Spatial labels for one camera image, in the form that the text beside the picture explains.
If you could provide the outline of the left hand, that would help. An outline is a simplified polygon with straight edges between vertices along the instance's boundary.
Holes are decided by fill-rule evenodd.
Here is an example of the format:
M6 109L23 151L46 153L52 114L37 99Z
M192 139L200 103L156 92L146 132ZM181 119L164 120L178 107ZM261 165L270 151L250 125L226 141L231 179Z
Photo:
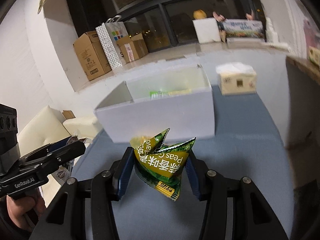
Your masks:
M37 217L41 217L46 210L45 201L40 194L39 189L31 192L26 197L18 200L6 196L8 215L12 222L20 229L32 231L34 226L31 225L30 219L27 218L27 212L34 210Z

